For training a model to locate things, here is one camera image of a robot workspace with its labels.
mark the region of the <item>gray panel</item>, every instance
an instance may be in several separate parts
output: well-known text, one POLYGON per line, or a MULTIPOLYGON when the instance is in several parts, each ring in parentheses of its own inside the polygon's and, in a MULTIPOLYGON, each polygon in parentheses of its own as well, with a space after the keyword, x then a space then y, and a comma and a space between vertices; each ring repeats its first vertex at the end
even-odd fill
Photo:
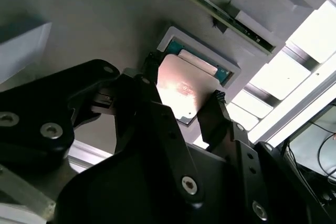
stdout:
POLYGON ((44 51, 51 24, 30 27, 25 33, 11 26, 0 29, 0 83, 39 59, 44 51))
MULTIPOLYGON (((211 1, 221 6, 230 0, 211 1)), ((302 7, 292 12, 277 0, 232 0, 232 4, 281 40, 287 40, 312 12, 302 7)), ((239 92, 265 63, 214 28, 210 15, 189 0, 0 0, 0 10, 0 24, 21 13, 53 22, 38 72, 42 76, 93 58, 107 60, 121 71, 139 68, 148 52, 157 47, 168 22, 238 63, 243 70, 239 76, 242 85, 230 87, 231 94, 239 92)), ((112 128, 113 118, 102 117, 92 126, 78 129, 76 138, 110 151, 115 144, 112 128)))

